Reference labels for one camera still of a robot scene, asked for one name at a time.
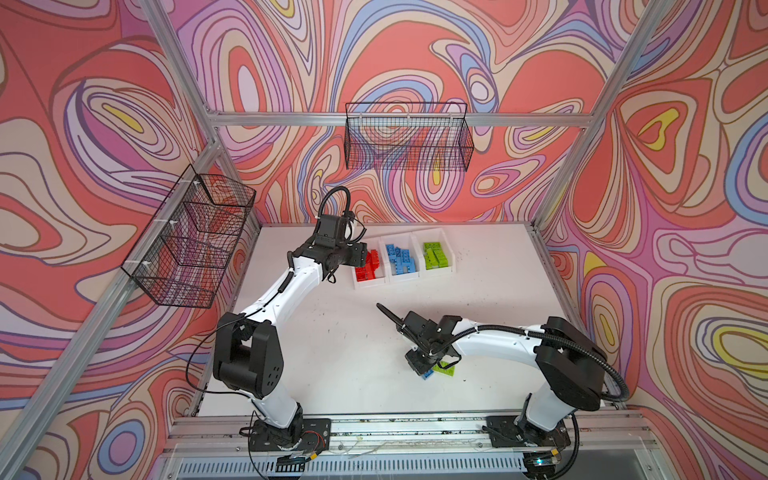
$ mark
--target wire mesh basket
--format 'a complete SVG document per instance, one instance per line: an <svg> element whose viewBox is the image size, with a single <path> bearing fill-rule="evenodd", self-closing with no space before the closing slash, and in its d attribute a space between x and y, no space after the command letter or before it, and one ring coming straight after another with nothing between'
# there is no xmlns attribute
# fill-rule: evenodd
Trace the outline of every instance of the wire mesh basket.
<svg viewBox="0 0 768 480"><path fill-rule="evenodd" d="M236 180L196 174L136 268L123 270L158 305L210 308L255 198Z"/></svg>
<svg viewBox="0 0 768 480"><path fill-rule="evenodd" d="M346 104L349 170L463 170L475 144L460 102Z"/></svg>

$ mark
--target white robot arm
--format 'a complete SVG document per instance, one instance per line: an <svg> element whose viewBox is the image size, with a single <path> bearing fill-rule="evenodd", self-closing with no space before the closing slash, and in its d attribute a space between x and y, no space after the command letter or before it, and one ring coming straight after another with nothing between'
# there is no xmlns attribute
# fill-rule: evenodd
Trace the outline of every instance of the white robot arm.
<svg viewBox="0 0 768 480"><path fill-rule="evenodd" d="M335 190L346 189L337 187L329 195ZM291 317L315 286L333 278L340 265L365 266L366 262L366 245L359 242L365 229L352 240L349 196L343 215L333 216L323 214L329 195L321 203L313 235L288 252L285 273L242 313L222 316L217 327L214 378L249 396L261 414L260 428L278 446L295 445L304 431L301 406L280 384L283 354L276 326ZM562 421L573 411L597 410L601 399L622 401L629 396L602 350L562 318L549 317L544 325L525 328L484 325L460 316L443 316L435 323L414 312L400 319L383 305L377 306L415 344L406 360L419 375L444 356L458 358L456 362L468 355L492 356L539 368L547 381L528 396L514 421L512 436L523 445L551 445L553 439L558 445L555 436L564 431ZM250 346L243 344L248 339ZM621 396L601 391L605 372L617 381Z"/></svg>

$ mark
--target plastic bin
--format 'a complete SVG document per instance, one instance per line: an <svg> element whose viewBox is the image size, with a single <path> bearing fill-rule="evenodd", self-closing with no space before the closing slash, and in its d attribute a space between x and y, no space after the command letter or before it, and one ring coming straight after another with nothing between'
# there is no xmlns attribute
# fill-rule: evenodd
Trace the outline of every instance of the plastic bin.
<svg viewBox="0 0 768 480"><path fill-rule="evenodd" d="M448 237L445 236L445 231L442 228L430 228L428 230L417 230L411 232L413 243L416 245L416 262L419 269L419 275L422 278L429 278L432 276L443 276L456 273L456 255L453 253L451 244L448 242ZM443 268L433 268L427 270L427 263L424 258L424 243L426 242L440 242L442 252L445 254L445 258L448 259L448 266Z"/></svg>
<svg viewBox="0 0 768 480"><path fill-rule="evenodd" d="M420 271L423 269L419 265L419 246L415 243L415 238L410 232L398 233L396 235L386 235L379 238L379 243L384 247L384 255L382 257L382 263L384 263L384 270L389 278L390 283L407 282L410 280L417 280L419 278ZM416 267L415 272L402 273L395 275L394 266L389 262L389 255L386 252L387 245L394 245L399 248L407 248L410 256L414 259Z"/></svg>
<svg viewBox="0 0 768 480"><path fill-rule="evenodd" d="M355 290L359 288L366 288L368 286L378 286L378 285L384 285L385 283L389 283L389 278L387 278L384 263L389 262L389 258L386 255L386 249L384 248L384 244L381 243L381 240L378 237L372 237L372 238L365 238L363 239L364 242L368 244L368 251L371 250L378 250L379 252L379 268L374 270L373 274L376 275L376 278L373 280L365 280L362 282L357 281L357 273L355 272L355 267L350 268L352 271L352 283L355 286Z"/></svg>

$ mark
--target aluminum frame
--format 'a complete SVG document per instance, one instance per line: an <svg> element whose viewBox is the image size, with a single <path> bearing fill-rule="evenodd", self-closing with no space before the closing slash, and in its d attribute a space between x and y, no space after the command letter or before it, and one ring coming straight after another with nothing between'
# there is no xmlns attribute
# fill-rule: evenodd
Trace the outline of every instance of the aluminum frame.
<svg viewBox="0 0 768 480"><path fill-rule="evenodd" d="M534 214L535 223L539 218L546 218L555 206L565 182L578 166L580 157L588 148L591 140L599 132L601 124L621 86L626 81L631 68L635 65L642 49L654 33L658 22L668 8L671 0L650 0L637 24L627 47L622 52L614 70L609 74L606 85L601 92L596 108L590 114L472 114L468 115L471 126L564 126L585 128L580 134L570 154L564 160L566 164L558 172L553 184L545 194ZM161 7L159 0L141 0L141 6L147 14L147 20L157 41L162 47L170 63L170 72L180 85L182 95L190 103L190 107L200 128L208 139L208 144L195 160L195 168L200 172L208 172L212 163L219 156L220 168L233 179L239 179L237 169L230 158L218 133L218 126L227 125L337 125L343 114L218 114L210 112L203 96L192 75L187 59L184 57L178 37L173 30L170 20ZM176 198L169 198L167 207ZM168 208L158 213L158 219L169 214ZM159 229L148 229L145 245L151 243ZM104 295L88 315L82 327L75 333L59 359L48 372L41 385L30 398L11 427L0 441L0 478L14 478L26 465L29 457L36 449L42 436L47 432L53 418L58 414L64 401L68 398L74 385L87 367L93 354L104 340L107 332L114 324L120 311L127 302L133 283L124 275L118 273Z"/></svg>
<svg viewBox="0 0 768 480"><path fill-rule="evenodd" d="M422 114L420 116L438 116ZM376 116L401 117L401 114L376 114ZM589 127L592 114L477 114L467 113L470 127ZM259 126L316 126L343 127L346 114L343 112L303 113L228 113L213 112L208 120L217 127L259 127Z"/></svg>
<svg viewBox="0 0 768 480"><path fill-rule="evenodd" d="M655 33L656 27L673 3L674 0L649 0L645 10L643 10L643 14L640 16L640 20L637 21L637 26L627 41L627 45L621 51L614 69L608 75L597 103L592 109L592 122L589 127L581 131L576 137L571 151L563 159L562 165L555 174L544 198L541 199L541 203L534 210L534 225L539 225L541 220L546 219L553 209L556 208L569 180L576 173L576 169L587 154L592 141L600 132L605 122L605 116L608 114L614 101L616 101L616 97L621 93L621 88L632 73L632 68L637 64L646 45L648 45L648 42Z"/></svg>
<svg viewBox="0 0 768 480"><path fill-rule="evenodd" d="M366 415L308 415L333 421L329 450L319 459L340 456L373 459L376 455L477 454L531 452L541 447L494 449L481 430L488 415L518 415L518 410L478 412L428 412ZM579 412L581 449L630 449L653 452L660 448L639 411L602 409ZM178 419L171 427L161 458L165 465L160 478L176 478L184 459L217 457L224 461L248 456L247 442L238 430L250 423L249 416L195 417ZM573 427L566 420L573 438ZM253 452L256 462L283 455Z"/></svg>
<svg viewBox="0 0 768 480"><path fill-rule="evenodd" d="M217 145L208 144L195 161L195 168L207 171L218 153ZM180 181L192 181L194 172L187 168L185 174ZM177 188L170 194L128 260L144 257L163 230L163 220L169 219L181 203L184 191ZM94 309L0 441L0 478L15 478L25 467L136 288L131 278L118 269Z"/></svg>

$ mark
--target vent grille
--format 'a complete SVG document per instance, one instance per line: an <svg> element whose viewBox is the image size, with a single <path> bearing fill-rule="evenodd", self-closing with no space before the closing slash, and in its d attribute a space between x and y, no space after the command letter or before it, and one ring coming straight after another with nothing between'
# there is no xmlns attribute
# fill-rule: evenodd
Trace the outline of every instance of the vent grille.
<svg viewBox="0 0 768 480"><path fill-rule="evenodd" d="M280 472L276 457L254 458L256 467L270 477L295 476L295 472ZM347 475L398 475L448 473L526 472L520 452L483 452L457 454L369 455L351 458L349 455L321 455L305 465L302 477ZM245 458L186 458L177 478L252 478L255 475L250 460Z"/></svg>

